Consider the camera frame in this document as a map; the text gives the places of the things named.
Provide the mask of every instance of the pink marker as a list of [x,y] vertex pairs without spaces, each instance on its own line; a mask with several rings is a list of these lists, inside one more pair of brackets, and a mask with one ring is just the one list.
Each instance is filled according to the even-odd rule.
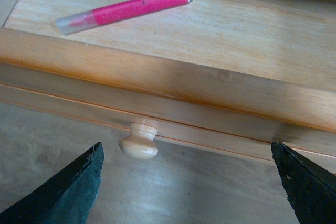
[[126,2],[59,18],[56,20],[56,25],[64,35],[68,35],[124,19],[185,5],[190,1],[191,0],[128,0]]

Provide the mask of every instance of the wooden floor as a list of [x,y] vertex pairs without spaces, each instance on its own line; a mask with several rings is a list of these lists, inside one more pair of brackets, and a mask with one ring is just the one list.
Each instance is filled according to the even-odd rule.
[[272,162],[156,141],[149,161],[128,158],[121,129],[0,103],[0,211],[95,142],[102,184],[87,223],[298,223]]

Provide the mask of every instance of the wooden desk surface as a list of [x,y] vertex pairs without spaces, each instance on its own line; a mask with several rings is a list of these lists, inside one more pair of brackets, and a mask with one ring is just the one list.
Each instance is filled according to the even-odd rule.
[[193,0],[63,36],[55,19],[125,0],[19,0],[5,27],[336,91],[332,0]]
[[193,0],[70,36],[55,26],[120,1],[18,0],[1,62],[336,131],[336,0]]

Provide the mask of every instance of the wooden knob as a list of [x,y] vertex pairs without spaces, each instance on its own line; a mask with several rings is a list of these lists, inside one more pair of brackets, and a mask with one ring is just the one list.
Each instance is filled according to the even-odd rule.
[[157,155],[158,149],[153,142],[158,130],[140,123],[131,123],[130,135],[119,143],[120,149],[128,156],[146,160]]

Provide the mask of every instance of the clear plastic cap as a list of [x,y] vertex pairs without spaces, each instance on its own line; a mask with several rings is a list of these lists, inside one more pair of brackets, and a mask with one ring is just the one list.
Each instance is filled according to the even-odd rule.
[[98,26],[93,11],[77,13],[56,20],[56,26],[64,35],[74,34]]

